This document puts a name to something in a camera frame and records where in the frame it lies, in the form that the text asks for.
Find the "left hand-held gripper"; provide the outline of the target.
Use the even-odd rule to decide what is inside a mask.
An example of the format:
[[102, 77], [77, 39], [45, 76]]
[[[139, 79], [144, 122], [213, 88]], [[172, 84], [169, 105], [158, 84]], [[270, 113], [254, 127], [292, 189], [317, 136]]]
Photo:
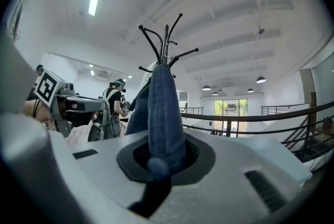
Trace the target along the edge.
[[76, 94], [72, 83], [49, 70], [44, 70], [34, 84], [33, 93], [37, 98], [33, 117], [37, 118], [39, 109], [48, 111], [56, 130], [64, 137], [68, 137], [74, 127], [87, 125], [95, 112], [106, 108], [102, 100]]

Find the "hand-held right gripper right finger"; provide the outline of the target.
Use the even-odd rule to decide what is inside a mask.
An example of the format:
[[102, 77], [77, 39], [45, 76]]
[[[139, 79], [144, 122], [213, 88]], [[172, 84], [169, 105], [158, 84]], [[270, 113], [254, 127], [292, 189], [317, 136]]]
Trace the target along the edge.
[[175, 186], [150, 220], [156, 224], [276, 224], [312, 177], [274, 138], [227, 138], [188, 131], [216, 161], [198, 183]]

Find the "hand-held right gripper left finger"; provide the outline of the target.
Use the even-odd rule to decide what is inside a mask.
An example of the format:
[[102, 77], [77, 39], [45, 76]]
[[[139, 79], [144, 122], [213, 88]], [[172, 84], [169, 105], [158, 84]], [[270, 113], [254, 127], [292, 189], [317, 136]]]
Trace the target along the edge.
[[72, 146], [58, 132], [50, 132], [49, 138], [55, 163], [51, 185], [60, 201], [80, 209], [127, 208], [141, 201], [146, 184], [130, 180], [117, 156], [131, 155], [126, 147], [147, 138], [147, 132]]

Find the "dark blue cloth garment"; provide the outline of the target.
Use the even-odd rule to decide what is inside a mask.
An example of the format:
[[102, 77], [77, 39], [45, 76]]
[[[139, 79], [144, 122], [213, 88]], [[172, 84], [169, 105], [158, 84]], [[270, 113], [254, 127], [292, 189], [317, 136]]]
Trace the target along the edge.
[[167, 64], [158, 65], [133, 102], [126, 135], [148, 131], [148, 170], [159, 181], [186, 166], [186, 142], [175, 82]]

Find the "black metal coat rack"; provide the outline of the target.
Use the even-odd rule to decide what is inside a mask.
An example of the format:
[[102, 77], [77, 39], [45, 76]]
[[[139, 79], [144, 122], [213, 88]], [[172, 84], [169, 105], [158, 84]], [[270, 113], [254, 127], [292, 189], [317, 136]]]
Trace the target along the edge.
[[[173, 31], [175, 29], [175, 27], [177, 26], [178, 22], [180, 21], [180, 19], [183, 17], [182, 13], [178, 14], [178, 17], [176, 18], [176, 20], [173, 22], [173, 25], [170, 27], [168, 24], [165, 25], [164, 27], [164, 33], [163, 35], [159, 35], [156, 31], [151, 30], [143, 25], [139, 25], [138, 29], [141, 31], [141, 33], [144, 35], [145, 39], [147, 40], [148, 44], [150, 45], [150, 47], [153, 49], [154, 55], [156, 57], [155, 61], [158, 62], [157, 67], [153, 70], [153, 72], [160, 67], [161, 65], [166, 66], [168, 69], [172, 70], [173, 66], [181, 59], [184, 58], [190, 54], [193, 53], [197, 53], [199, 51], [199, 48], [194, 48], [192, 50], [189, 51], [185, 51], [181, 54], [177, 54], [174, 55], [173, 57], [169, 56], [169, 49], [170, 49], [170, 45], [178, 45], [178, 43], [176, 41], [173, 41], [171, 39], [171, 36], [173, 34]], [[153, 40], [151, 39], [149, 34], [153, 34], [158, 38], [158, 42], [160, 43], [159, 48], [156, 47], [156, 45], [154, 44]], [[152, 71], [147, 70], [147, 68], [143, 67], [143, 66], [139, 66], [138, 69], [142, 72], [149, 72], [151, 73]], [[171, 71], [172, 74], [172, 78], [174, 80], [177, 79], [177, 81], [181, 82], [181, 81], [185, 81], [188, 82], [189, 79], [187, 78], [187, 76], [185, 75], [185, 72], [182, 72], [180, 70], [181, 74], [180, 75], [176, 75], [173, 71]]]

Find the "person's left forearm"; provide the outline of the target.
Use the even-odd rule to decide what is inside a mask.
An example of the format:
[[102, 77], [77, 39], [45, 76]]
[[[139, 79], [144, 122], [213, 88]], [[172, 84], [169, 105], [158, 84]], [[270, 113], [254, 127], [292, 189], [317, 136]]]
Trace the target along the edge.
[[40, 99], [26, 101], [23, 108], [23, 114], [32, 117], [41, 123], [54, 121], [49, 107]]

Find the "white coat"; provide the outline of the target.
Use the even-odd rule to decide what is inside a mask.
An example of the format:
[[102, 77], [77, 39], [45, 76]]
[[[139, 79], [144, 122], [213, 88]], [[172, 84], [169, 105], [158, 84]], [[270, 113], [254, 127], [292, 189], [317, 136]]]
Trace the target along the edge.
[[[151, 63], [148, 67], [147, 67], [147, 70], [149, 71], [152, 71], [157, 67], [158, 65], [158, 62], [157, 61], [154, 61], [153, 63]], [[152, 76], [152, 72], [149, 73], [149, 72], [145, 72], [144, 75], [143, 75], [143, 78], [142, 78], [142, 81], [141, 81], [141, 84], [140, 84], [140, 87], [139, 87], [139, 90], [141, 90], [146, 84], [147, 82], [149, 81], [149, 79], [151, 78]]]

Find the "black metal railing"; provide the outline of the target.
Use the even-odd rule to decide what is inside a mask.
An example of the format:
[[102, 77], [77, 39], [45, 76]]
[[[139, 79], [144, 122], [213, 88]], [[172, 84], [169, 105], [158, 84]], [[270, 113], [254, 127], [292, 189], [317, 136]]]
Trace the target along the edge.
[[[311, 108], [308, 104], [289, 107], [286, 113], [262, 107], [262, 116], [213, 116], [187, 114], [189, 119], [206, 121], [208, 127], [184, 124], [185, 128], [232, 138], [274, 138], [295, 155], [310, 171], [323, 167], [334, 156], [334, 136], [324, 134], [323, 120], [334, 121], [334, 101]], [[247, 132], [231, 131], [231, 122], [248, 122]]]

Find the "glass entrance door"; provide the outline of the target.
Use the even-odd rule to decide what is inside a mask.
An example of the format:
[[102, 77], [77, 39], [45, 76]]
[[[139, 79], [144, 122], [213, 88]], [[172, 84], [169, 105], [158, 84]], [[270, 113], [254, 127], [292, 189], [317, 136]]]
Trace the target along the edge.
[[[214, 115], [216, 116], [248, 116], [248, 100], [215, 100]], [[231, 131], [247, 132], [248, 122], [231, 122]]]

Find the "dark bag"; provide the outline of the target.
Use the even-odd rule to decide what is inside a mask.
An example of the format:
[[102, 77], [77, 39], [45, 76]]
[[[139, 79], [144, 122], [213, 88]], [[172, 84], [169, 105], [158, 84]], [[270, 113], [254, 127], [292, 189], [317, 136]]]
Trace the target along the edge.
[[334, 136], [334, 121], [331, 118], [324, 118], [322, 131], [324, 134]]

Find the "brown wooden panel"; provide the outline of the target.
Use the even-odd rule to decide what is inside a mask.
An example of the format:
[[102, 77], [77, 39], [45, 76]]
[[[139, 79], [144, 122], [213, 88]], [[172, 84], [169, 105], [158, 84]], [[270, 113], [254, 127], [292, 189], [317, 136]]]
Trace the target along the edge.
[[311, 69], [300, 70], [301, 80], [303, 84], [304, 100], [311, 108], [317, 106], [317, 96], [315, 90], [314, 79]]

